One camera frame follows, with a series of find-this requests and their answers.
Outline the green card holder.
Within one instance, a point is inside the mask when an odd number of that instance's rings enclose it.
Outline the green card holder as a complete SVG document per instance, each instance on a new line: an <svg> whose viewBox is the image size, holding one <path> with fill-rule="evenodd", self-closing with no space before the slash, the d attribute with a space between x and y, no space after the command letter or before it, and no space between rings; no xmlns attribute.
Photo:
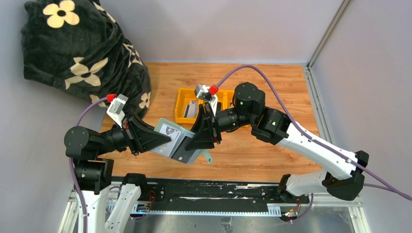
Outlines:
<svg viewBox="0 0 412 233"><path fill-rule="evenodd" d="M176 141L171 141L171 142L168 142L168 143L166 143L166 144L163 144L163 145L161 145L161 146L159 146L159 147L157 147L157 148L152 149L151 152L154 152L154 153L156 153L156 154L159 154L159 155L162 155L162 156L164 156L164 157L168 157L168 158L171 159L171 156L174 154L174 152L176 151L177 147L178 147L179 144L182 142L182 140L184 139L184 137L185 137L185 136L188 136L188 137L190 137L190 138L193 138L194 135L195 135L195 133L193 133L193 132L185 129L184 127L182 127L182 126L180 126L180 125L178 125L178 124L176 124L176 123L174 123L174 122L172 122L172 121L169 121L169 120L167 120L167 119L164 119L164 118L161 118L161 119L158 121L158 123L157 123L157 125L156 125L156 127L155 127L154 130L155 130L156 132L159 132L159 130L160 130L160 128L161 128L161 126L162 126L163 124L167 124L167 125L169 125L169 126L173 126L173 127L176 127L177 129L181 130L181 135L180 135L180 137L179 137ZM203 149L203 150L196 150L196 153L193 154L193 156L192 156L192 158L190 159L190 161L189 161L188 164L194 163L194 161L195 161L195 160L198 158L198 156L200 156L200 155L202 155L202 156L204 156L204 157L206 158L206 162L207 162L207 163L209 163L209 164L213 163L213 158L212 158L210 152L207 151L206 149Z"/></svg>

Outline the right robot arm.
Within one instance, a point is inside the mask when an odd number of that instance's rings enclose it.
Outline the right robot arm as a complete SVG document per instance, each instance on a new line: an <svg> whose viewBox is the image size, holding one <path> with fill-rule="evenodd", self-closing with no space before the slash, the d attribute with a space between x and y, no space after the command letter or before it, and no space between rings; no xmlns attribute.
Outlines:
<svg viewBox="0 0 412 233"><path fill-rule="evenodd" d="M252 83L239 84L232 98L233 106L221 111L214 107L217 90L214 86L196 87L195 96L202 104L191 128L194 136L186 145L187 150L212 149L221 142L223 132L231 133L250 125L256 139L293 150L322 168L304 175L284 175L277 188L280 195L298 197L327 192L338 199L352 201L362 191L365 180L362 167L369 160L366 152L350 152L334 146L284 112L267 107L265 93Z"/></svg>

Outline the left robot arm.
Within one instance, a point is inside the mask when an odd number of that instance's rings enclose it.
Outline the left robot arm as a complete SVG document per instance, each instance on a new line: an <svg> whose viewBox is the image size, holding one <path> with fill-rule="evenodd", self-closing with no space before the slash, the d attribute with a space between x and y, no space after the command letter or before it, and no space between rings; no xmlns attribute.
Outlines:
<svg viewBox="0 0 412 233"><path fill-rule="evenodd" d="M74 187L81 210L80 233L122 233L136 201L149 194L144 174L124 176L115 207L106 216L107 200L112 184L113 159L100 156L129 149L138 155L171 141L156 132L137 116L125 117L120 125L99 133L83 126L74 126L64 137L66 156L70 161Z"/></svg>

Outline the dark grey credit card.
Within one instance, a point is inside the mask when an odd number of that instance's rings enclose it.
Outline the dark grey credit card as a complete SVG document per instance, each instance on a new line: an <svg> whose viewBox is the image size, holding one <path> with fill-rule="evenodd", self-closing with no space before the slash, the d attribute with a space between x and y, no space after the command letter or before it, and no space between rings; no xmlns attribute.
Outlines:
<svg viewBox="0 0 412 233"><path fill-rule="evenodd" d="M188 164L193 154L196 153L196 150L186 150L186 146L189 144L190 141L191 141L191 138L188 136L185 136L182 142L177 147L174 154L171 156L171 159L184 163L184 164Z"/></svg>

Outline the white VIP card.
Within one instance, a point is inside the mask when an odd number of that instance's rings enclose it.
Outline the white VIP card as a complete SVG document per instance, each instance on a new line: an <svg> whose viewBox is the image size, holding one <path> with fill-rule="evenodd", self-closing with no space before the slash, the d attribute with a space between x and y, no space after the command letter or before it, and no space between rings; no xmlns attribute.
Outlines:
<svg viewBox="0 0 412 233"><path fill-rule="evenodd" d="M163 124L159 130L161 134L164 134L171 138L171 141L176 141L180 135L181 130L177 129L176 127L169 126L167 124Z"/></svg>

